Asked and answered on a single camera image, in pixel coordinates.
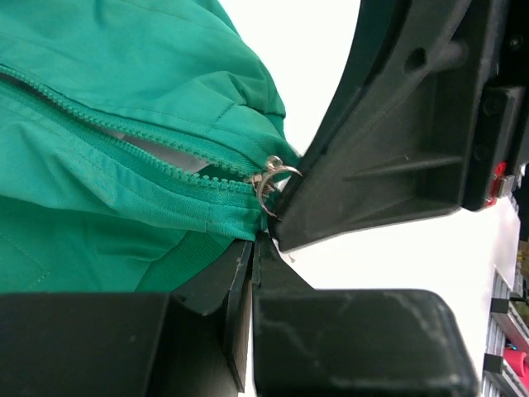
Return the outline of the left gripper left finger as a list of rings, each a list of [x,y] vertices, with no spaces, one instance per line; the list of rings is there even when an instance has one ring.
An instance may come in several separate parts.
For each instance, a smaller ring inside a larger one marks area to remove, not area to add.
[[[252,253],[252,242],[236,240],[174,291],[170,391],[245,389]]]

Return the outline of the green zip-up jacket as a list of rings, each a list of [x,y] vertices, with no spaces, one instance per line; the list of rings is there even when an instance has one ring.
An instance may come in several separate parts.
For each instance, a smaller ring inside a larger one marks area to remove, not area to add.
[[[217,1],[1,4],[1,290],[171,291],[298,165]]]

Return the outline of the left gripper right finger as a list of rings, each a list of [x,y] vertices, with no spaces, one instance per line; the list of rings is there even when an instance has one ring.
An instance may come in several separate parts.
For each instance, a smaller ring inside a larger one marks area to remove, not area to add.
[[[279,254],[268,233],[256,236],[252,264],[252,289],[312,289]]]

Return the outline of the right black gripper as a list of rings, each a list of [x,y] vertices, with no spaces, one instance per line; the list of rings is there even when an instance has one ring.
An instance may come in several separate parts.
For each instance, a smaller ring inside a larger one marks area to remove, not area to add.
[[[298,168],[274,208],[284,251],[509,194],[526,240],[528,2],[363,1]]]

